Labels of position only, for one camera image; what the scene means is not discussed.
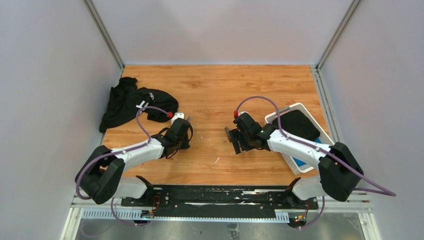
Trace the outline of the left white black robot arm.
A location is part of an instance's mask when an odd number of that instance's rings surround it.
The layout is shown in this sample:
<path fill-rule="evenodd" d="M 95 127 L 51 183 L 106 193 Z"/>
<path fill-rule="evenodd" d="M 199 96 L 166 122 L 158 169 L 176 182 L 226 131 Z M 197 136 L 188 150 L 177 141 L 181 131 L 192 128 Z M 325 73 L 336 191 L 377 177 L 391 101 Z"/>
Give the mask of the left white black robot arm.
<path fill-rule="evenodd" d="M 133 198 L 145 207 L 154 199 L 149 183 L 141 176 L 123 174 L 145 162 L 170 158 L 188 149 L 193 135 L 191 123 L 181 117 L 147 140 L 121 148 L 96 147 L 75 176 L 76 193 L 83 200 L 101 205 L 112 198 Z"/>

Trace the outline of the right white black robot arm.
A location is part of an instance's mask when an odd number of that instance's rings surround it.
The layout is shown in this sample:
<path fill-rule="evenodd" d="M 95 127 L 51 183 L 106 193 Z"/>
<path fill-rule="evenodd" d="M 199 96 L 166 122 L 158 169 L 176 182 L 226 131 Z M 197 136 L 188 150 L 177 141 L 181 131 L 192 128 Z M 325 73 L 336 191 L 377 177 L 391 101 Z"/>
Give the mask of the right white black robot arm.
<path fill-rule="evenodd" d="M 248 112 L 238 115 L 233 123 L 236 128 L 226 128 L 225 132 L 236 154 L 253 149 L 287 154 L 319 172 L 313 177 L 298 177 L 286 188 L 283 198 L 291 208 L 297 209 L 306 200 L 319 196 L 345 202 L 364 173 L 350 149 L 341 142 L 329 145 L 281 133 L 270 123 L 261 126 Z"/>

